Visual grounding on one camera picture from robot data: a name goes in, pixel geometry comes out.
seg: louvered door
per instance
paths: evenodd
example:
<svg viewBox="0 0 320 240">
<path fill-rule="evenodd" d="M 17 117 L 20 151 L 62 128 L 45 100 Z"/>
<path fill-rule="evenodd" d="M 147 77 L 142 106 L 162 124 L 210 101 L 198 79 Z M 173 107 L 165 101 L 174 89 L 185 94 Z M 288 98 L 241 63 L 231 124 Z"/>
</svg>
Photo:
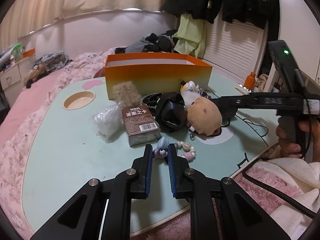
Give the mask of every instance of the louvered door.
<svg viewBox="0 0 320 240">
<path fill-rule="evenodd" d="M 265 49 L 264 30 L 236 20 L 230 24 L 221 18 L 220 12 L 214 24 L 207 26 L 204 59 L 245 79 L 260 64 L 260 49 Z"/>
</svg>

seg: open cardboard box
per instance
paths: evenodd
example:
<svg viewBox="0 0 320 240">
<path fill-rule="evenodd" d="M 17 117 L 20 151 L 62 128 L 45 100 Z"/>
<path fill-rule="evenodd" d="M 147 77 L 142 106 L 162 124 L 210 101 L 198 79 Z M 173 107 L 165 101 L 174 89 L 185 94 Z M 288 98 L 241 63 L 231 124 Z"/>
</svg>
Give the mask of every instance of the open cardboard box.
<svg viewBox="0 0 320 240">
<path fill-rule="evenodd" d="M 109 100 L 113 86 L 132 81 L 141 95 L 179 92 L 182 81 L 208 87 L 212 66 L 177 53 L 126 53 L 109 55 L 105 64 Z"/>
</svg>

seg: pink fluffy blanket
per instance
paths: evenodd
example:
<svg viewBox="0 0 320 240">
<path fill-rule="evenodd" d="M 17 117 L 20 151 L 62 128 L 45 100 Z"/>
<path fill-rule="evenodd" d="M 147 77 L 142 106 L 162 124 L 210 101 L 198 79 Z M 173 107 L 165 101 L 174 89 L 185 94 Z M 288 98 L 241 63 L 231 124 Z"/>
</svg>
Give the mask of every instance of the pink fluffy blanket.
<svg viewBox="0 0 320 240">
<path fill-rule="evenodd" d="M 22 210 L 21 189 L 29 151 L 38 128 L 57 94 L 69 84 L 93 78 L 94 74 L 103 68 L 109 54 L 114 54 L 114 49 L 101 53 L 84 53 L 75 58 L 59 75 L 40 109 L 26 118 L 18 132 L 4 144 L 1 150 L 0 204 L 17 232 L 26 240 L 30 239 L 33 231 L 29 227 Z M 290 196 L 297 194 L 298 189 L 286 184 L 272 173 L 255 168 L 249 170 L 249 174 Z M 283 203 L 279 198 L 248 182 L 241 175 L 238 175 L 235 180 L 268 213 L 271 213 Z M 189 212 L 185 212 L 152 231 L 136 236 L 134 239 L 190 239 Z"/>
</svg>

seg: beige bead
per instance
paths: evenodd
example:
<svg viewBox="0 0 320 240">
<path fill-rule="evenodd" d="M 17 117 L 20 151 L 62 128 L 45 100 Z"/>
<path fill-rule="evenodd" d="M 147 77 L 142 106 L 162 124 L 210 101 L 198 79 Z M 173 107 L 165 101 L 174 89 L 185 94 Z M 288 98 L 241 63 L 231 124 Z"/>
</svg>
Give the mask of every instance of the beige bead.
<svg viewBox="0 0 320 240">
<path fill-rule="evenodd" d="M 191 148 L 191 144 L 190 143 L 183 143 L 182 144 L 182 148 L 185 152 L 188 152 L 190 151 L 190 148 Z"/>
</svg>

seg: light green tabletop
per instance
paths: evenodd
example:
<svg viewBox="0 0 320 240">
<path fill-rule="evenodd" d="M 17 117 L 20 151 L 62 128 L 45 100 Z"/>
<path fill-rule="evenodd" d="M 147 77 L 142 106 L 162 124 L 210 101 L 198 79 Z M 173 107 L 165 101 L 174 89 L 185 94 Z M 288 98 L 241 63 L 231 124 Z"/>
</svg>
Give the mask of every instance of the light green tabletop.
<svg viewBox="0 0 320 240">
<path fill-rule="evenodd" d="M 105 84 L 89 89 L 96 93 L 95 100 L 89 105 L 73 111 L 62 107 L 67 97 L 83 91 L 82 85 L 86 82 L 74 83 L 57 95 L 31 148 L 23 181 L 22 205 L 34 231 L 88 180 L 114 178 L 130 168 L 135 158 L 143 155 L 145 146 L 130 148 L 124 130 L 116 134 L 112 143 L 106 143 L 97 136 L 92 116 L 114 103 L 108 100 Z M 237 84 L 233 81 L 212 73 L 209 89 L 218 96 L 240 95 L 235 87 Z M 267 126 L 266 143 L 271 145 L 276 142 L 277 117 L 273 110 L 241 109 L 238 115 Z M 244 153 L 251 160 L 267 147 L 253 128 L 260 135 L 265 133 L 265 128 L 251 128 L 235 117 L 228 128 L 223 128 L 222 135 L 214 140 L 196 138 L 191 141 L 187 129 L 166 136 L 170 143 L 177 140 L 190 142 L 196 148 L 196 158 L 189 165 L 207 177 L 221 179 L 239 169 L 237 164 L 244 160 Z M 183 154 L 183 150 L 179 150 L 178 154 Z M 163 159 L 155 159 L 149 198 L 132 201 L 131 232 L 153 225 L 187 205 L 185 200 L 172 198 L 168 167 Z"/>
</svg>

